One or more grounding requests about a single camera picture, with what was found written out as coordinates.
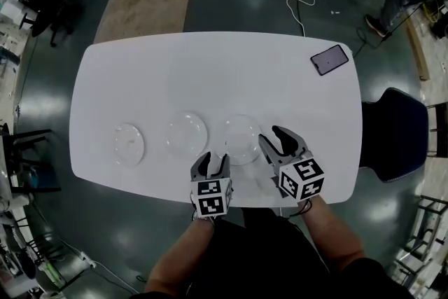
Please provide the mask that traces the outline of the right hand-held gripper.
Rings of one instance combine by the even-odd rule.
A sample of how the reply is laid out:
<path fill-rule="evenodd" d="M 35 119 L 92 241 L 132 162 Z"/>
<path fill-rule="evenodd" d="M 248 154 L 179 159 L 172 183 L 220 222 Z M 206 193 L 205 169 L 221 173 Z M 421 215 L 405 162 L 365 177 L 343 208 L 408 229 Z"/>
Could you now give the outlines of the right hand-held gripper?
<path fill-rule="evenodd" d="M 259 147 L 266 161 L 274 168 L 272 180 L 282 198 L 290 197 L 296 202 L 310 200 L 323 189 L 325 172 L 304 139 L 295 132 L 278 125 L 272 131 L 281 142 L 280 153 L 263 134 L 258 135 Z"/>

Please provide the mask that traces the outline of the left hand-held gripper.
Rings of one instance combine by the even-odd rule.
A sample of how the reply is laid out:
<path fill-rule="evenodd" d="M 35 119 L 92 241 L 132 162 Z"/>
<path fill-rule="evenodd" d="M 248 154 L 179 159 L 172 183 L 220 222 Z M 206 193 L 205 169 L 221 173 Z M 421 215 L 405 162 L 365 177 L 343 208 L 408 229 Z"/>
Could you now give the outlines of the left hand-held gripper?
<path fill-rule="evenodd" d="M 201 155 L 190 168 L 191 194 L 198 218 L 224 216 L 232 200 L 232 181 L 230 179 L 230 158 L 222 157 L 214 179 L 207 180 L 211 152 Z"/>

